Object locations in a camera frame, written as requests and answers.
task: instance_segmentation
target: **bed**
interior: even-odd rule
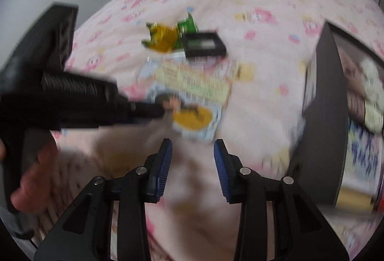
[[[223,138],[243,165],[273,178],[281,178],[289,163],[295,144],[291,130],[301,118],[305,69],[324,21],[384,56],[384,16],[374,0],[112,0],[75,32],[67,69],[112,78],[130,98],[140,99],[136,75],[148,59],[159,56],[141,44],[149,36],[145,23],[173,26],[188,12],[199,30],[218,32],[231,59],[254,65],[251,83],[233,84],[216,138]],[[55,137],[60,147],[75,147],[87,156],[59,160],[59,165],[70,164],[68,179],[56,182],[70,191],[67,200],[61,200],[64,204],[94,175],[117,175],[142,165],[164,137],[170,138],[174,156],[164,197],[146,205],[152,259],[233,259],[240,206],[227,204],[222,196],[212,143],[183,139],[163,121],[65,130]],[[76,172],[81,167],[87,175]],[[60,214],[57,201],[53,203],[46,212],[56,216],[52,222]],[[380,221],[326,217],[351,259]],[[111,256],[116,258],[114,249]]]

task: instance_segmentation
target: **black handle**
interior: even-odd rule
[[[49,131],[28,129],[13,124],[0,125],[0,139],[6,157],[0,164],[0,215],[11,235],[22,239],[33,237],[34,216],[18,212],[11,202],[12,193],[20,187],[22,175],[37,160],[37,152],[53,137]]]

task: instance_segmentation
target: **human hand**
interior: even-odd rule
[[[11,202],[17,210],[36,214],[47,207],[57,153],[57,146],[53,139],[38,152],[37,161],[23,174],[20,187],[11,195]],[[0,141],[0,160],[5,156],[6,148]]]

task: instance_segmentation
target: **black box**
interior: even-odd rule
[[[287,175],[320,205],[335,206],[348,143],[347,81],[337,46],[349,48],[358,62],[369,56],[384,77],[384,61],[352,35],[326,22],[307,68],[303,117],[306,127],[294,150]]]

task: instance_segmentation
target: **finger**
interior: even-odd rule
[[[11,195],[13,206],[23,213],[36,214],[43,211],[47,207],[50,196],[50,190],[46,184],[48,184],[48,182],[42,182],[42,186],[39,186],[42,189],[39,188],[39,193],[36,193],[34,197],[26,195],[25,192],[19,188]]]
[[[22,176],[20,188],[26,195],[33,195],[37,191],[39,178],[44,177],[44,168],[39,163],[34,163],[30,169]]]
[[[57,145],[55,141],[49,142],[44,148],[38,152],[37,159],[42,165],[52,165],[58,154]]]
[[[3,141],[0,141],[0,161],[2,161],[5,158],[5,153],[6,153],[5,145]]]

